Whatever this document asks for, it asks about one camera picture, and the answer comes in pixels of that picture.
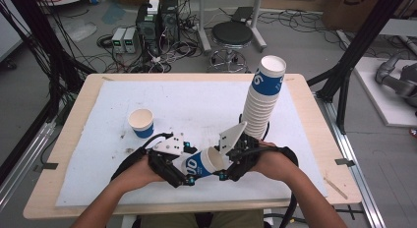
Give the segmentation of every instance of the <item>electronic equipment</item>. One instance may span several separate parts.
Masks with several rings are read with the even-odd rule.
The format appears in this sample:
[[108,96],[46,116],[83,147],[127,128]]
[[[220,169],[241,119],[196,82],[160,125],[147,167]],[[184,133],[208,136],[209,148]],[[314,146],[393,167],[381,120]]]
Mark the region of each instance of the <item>electronic equipment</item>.
[[135,28],[127,28],[123,41],[125,42],[126,52],[136,53],[139,47],[138,31]]
[[162,17],[163,35],[172,43],[180,41],[178,23],[178,0],[163,0],[160,14]]
[[147,50],[152,56],[159,56],[161,39],[161,22],[160,15],[148,13],[149,3],[143,4],[138,11],[136,18],[136,27],[138,29],[141,44],[144,44],[143,49]]
[[149,0],[148,14],[157,14],[159,11],[159,0]]
[[232,16],[233,22],[246,24],[246,21],[251,18],[254,7],[238,7]]
[[113,50],[115,53],[124,53],[126,52],[125,43],[123,42],[123,37],[125,36],[126,29],[118,28],[111,38],[113,43]]

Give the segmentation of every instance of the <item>person's leg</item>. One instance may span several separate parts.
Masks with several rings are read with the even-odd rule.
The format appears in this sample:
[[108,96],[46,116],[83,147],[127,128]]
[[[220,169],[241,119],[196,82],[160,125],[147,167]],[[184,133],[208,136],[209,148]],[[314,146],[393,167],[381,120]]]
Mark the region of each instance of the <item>person's leg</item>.
[[243,211],[220,211],[214,212],[210,228],[263,228],[264,211],[243,210]]
[[142,215],[141,228],[199,228],[194,213]]

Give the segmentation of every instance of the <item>stack of paper cups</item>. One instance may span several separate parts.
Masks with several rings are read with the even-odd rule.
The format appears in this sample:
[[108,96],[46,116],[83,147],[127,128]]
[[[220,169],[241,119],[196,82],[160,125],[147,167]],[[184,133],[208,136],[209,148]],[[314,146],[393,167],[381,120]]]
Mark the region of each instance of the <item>stack of paper cups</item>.
[[283,77],[285,61],[276,56],[266,56],[249,86],[242,121],[248,122],[245,133],[260,139],[267,128],[270,114],[278,100]]

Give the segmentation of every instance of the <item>stool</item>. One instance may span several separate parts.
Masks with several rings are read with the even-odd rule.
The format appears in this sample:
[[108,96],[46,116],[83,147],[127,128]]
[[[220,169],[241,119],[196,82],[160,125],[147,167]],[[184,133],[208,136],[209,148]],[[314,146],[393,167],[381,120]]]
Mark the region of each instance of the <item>stool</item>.
[[234,49],[248,46],[252,41],[252,31],[246,25],[226,22],[215,25],[211,30],[212,41],[224,49],[215,51],[210,56],[210,68],[229,73],[244,70],[249,73],[245,57]]

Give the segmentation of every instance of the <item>person's left hand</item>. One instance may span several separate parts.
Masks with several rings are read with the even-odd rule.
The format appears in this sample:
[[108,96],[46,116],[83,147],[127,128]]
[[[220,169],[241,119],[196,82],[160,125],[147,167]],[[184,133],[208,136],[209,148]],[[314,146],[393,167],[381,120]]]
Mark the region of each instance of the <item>person's left hand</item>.
[[148,165],[148,156],[145,155],[138,162],[122,172],[110,184],[115,185],[121,193],[127,193],[151,182],[163,181]]

